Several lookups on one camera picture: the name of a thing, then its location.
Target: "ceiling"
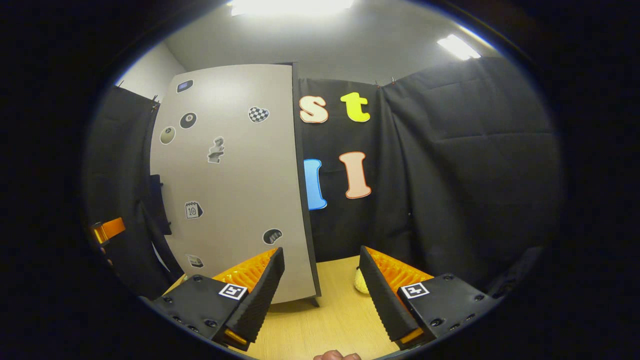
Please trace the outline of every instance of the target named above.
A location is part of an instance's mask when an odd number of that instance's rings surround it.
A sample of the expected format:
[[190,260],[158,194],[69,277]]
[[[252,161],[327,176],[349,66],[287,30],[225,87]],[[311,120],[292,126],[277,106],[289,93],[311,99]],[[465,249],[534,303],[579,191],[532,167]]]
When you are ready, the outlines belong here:
[[461,61],[436,41],[453,33],[482,56],[499,56],[434,10],[399,0],[355,0],[333,15],[231,17],[223,5],[166,39],[187,71],[297,61],[301,78],[391,82]]

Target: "billiard ball sticker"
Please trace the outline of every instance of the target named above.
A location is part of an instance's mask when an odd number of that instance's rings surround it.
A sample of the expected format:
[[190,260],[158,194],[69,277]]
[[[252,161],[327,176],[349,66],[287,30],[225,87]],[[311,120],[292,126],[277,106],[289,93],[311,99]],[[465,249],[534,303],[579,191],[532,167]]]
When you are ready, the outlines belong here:
[[273,245],[277,239],[282,237],[282,232],[278,229],[270,229],[264,232],[262,235],[262,241],[267,245]]
[[199,218],[202,216],[204,211],[200,207],[200,204],[197,201],[189,201],[184,205],[184,212],[187,214],[187,219],[190,218]]
[[183,129],[189,129],[196,123],[196,114],[195,113],[186,113],[180,119],[180,127]]
[[167,126],[162,130],[160,134],[160,142],[163,145],[169,145],[175,138],[175,128],[173,126]]
[[185,254],[187,255],[187,259],[189,260],[189,264],[191,266],[193,266],[194,268],[203,268],[204,264],[202,263],[202,260],[195,256],[195,255],[189,255],[189,254]]
[[213,139],[213,146],[209,148],[209,154],[207,155],[207,162],[212,164],[220,163],[220,156],[225,154],[225,138],[218,136]]

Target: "black fabric backdrop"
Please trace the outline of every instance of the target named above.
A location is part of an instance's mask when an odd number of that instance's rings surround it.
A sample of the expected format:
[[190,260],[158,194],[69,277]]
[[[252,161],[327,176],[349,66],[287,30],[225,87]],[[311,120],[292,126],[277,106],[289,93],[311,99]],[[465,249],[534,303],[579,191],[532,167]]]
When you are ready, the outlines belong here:
[[[340,97],[369,100],[364,123]],[[507,60],[459,61],[394,84],[300,80],[329,119],[305,123],[305,159],[322,161],[328,205],[310,212],[316,259],[385,252],[432,275],[452,272],[484,289],[525,250],[554,235],[561,164],[545,107]],[[338,156],[366,154],[368,197],[347,199]]]
[[[152,221],[149,204],[150,137],[157,103],[113,87],[88,131],[83,192],[89,224],[122,217],[126,230],[104,247],[122,282],[155,299],[183,271]],[[152,243],[167,269],[158,261]]]
[[[302,126],[304,158],[322,161],[327,201],[310,212],[317,261],[355,256],[366,245],[486,291],[554,235],[559,149],[541,100],[507,60],[459,61],[382,88],[312,79],[299,86],[301,97],[322,97],[329,113],[326,122]],[[347,116],[340,97],[351,92],[368,99],[367,122]],[[182,273],[150,215],[157,210],[148,182],[153,105],[112,89],[90,132],[85,181],[90,220],[123,217],[127,227],[106,247],[109,258],[123,282],[150,299]],[[366,155],[372,193],[360,199],[345,196],[339,156],[351,151]]]

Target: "calendar sticker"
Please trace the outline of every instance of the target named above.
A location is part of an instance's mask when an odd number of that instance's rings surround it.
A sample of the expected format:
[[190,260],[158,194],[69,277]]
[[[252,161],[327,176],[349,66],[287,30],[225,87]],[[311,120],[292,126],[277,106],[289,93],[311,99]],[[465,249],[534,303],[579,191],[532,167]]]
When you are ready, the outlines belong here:
[[189,201],[184,205],[184,212],[187,215],[187,219],[190,218],[199,218],[202,216],[204,211],[200,207],[200,204],[197,201]]

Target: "table surface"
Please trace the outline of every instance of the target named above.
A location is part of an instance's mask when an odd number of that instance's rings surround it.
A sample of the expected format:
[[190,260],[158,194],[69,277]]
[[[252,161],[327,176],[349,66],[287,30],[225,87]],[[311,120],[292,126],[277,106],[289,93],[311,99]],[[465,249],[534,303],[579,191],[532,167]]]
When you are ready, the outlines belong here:
[[229,348],[260,360],[312,360],[333,349],[342,355],[357,352],[368,360],[398,351],[371,297],[353,286],[359,260],[354,256],[318,263],[320,307],[309,299],[273,304],[249,350]]

